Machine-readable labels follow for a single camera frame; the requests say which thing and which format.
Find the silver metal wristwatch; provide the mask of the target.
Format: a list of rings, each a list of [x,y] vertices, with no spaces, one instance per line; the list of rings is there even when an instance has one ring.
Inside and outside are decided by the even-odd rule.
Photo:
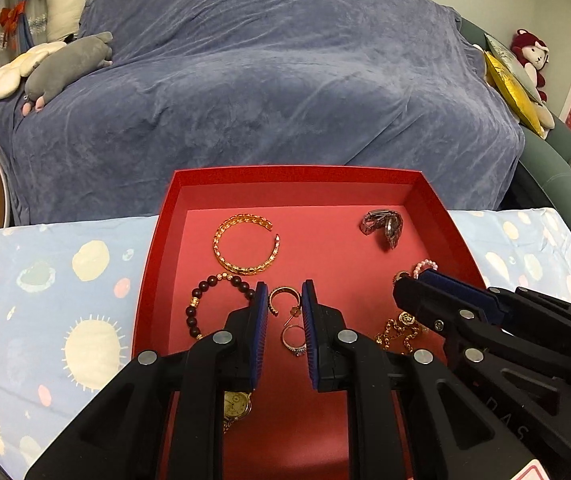
[[[359,222],[359,231],[363,235],[373,234],[381,230],[387,246],[395,249],[403,232],[403,216],[392,209],[376,209],[368,211]]]

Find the yellow gold cushion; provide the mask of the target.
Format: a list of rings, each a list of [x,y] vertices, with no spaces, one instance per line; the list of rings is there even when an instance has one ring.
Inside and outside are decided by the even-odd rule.
[[[486,71],[491,84],[506,101],[520,122],[543,138],[545,129],[540,123],[535,106],[522,85],[509,70],[488,51],[483,52]]]

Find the blue planet print tablecloth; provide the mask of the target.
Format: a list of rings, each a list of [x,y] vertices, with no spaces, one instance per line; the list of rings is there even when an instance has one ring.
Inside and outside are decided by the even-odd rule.
[[[571,302],[551,208],[450,216],[486,285]],[[0,464],[21,479],[130,358],[152,217],[0,230]]]

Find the blue velvet sofa cover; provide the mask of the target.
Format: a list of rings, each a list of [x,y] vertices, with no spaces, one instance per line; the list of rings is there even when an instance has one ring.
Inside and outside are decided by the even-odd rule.
[[[180,168],[421,171],[493,209],[525,135],[460,15],[432,0],[88,0],[113,62],[23,116],[0,101],[19,224],[156,214]]]

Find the red monkey plush toy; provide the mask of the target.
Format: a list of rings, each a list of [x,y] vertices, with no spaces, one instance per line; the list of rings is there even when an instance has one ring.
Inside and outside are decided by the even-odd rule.
[[[549,62],[547,44],[528,30],[520,28],[512,38],[510,49],[523,65],[528,77],[532,79],[540,99],[546,102],[547,93],[543,91],[546,79],[541,71]]]

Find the grey silver cushion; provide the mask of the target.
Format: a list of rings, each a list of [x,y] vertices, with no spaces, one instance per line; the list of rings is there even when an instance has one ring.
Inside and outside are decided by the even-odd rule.
[[[540,99],[539,92],[535,86],[535,82],[528,75],[527,71],[517,59],[515,54],[504,46],[498,39],[491,35],[485,34],[485,39],[491,54],[502,62],[503,66],[514,76],[514,78],[521,84],[528,96],[536,103],[541,104],[543,101]]]

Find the green sofa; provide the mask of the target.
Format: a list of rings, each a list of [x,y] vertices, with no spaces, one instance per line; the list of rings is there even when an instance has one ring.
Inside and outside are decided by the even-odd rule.
[[[484,124],[468,128],[457,158],[435,188],[453,209],[551,207],[571,231],[571,130],[557,125],[543,140],[520,125],[488,84],[468,103]]]

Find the gold hoop earring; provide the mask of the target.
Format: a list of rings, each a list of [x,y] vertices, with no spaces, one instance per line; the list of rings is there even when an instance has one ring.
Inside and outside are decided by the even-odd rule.
[[[286,298],[290,300],[287,304],[291,318],[297,318],[301,313],[301,295],[291,286],[278,286],[272,289],[268,295],[268,311],[272,316],[278,316],[278,307],[286,304]]]

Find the gold wristwatch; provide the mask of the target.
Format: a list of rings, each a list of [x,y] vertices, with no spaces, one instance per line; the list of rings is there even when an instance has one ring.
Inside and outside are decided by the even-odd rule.
[[[224,393],[223,432],[251,413],[251,393],[226,391]]]

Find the white flower cushion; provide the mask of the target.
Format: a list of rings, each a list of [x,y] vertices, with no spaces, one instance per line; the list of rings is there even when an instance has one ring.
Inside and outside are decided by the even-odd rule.
[[[0,100],[12,96],[23,78],[30,76],[34,68],[51,53],[64,48],[64,41],[46,42],[31,47],[12,62],[0,67]]]

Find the grey plush toy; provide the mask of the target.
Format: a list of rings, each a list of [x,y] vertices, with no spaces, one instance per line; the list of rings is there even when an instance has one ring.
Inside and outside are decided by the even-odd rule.
[[[24,86],[22,115],[40,112],[69,84],[112,64],[112,32],[76,39],[46,56],[28,76]]]

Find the red jewelry box tray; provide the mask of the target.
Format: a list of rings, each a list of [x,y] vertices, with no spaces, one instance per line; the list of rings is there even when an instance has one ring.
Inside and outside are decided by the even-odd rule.
[[[347,397],[317,391],[308,356],[310,304],[338,310],[374,337],[398,313],[400,272],[432,260],[474,286],[467,245],[418,171],[341,166],[179,170],[172,177],[141,282],[135,351],[192,344],[186,311],[200,281],[226,263],[252,266],[272,297],[263,368],[251,413],[223,438],[227,479],[344,479]]]

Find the white red label sticker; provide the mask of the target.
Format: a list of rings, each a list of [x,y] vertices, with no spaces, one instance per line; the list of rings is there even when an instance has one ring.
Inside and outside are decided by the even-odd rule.
[[[550,477],[539,460],[531,460],[511,480],[550,480]]]

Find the red curtain tie bow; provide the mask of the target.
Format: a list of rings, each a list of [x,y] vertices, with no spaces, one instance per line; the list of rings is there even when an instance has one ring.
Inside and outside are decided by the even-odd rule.
[[[9,47],[11,50],[16,50],[16,34],[20,24],[20,19],[25,13],[26,1],[20,0],[15,6],[9,8],[5,6],[0,11],[0,27],[4,32],[2,36],[2,46]]]

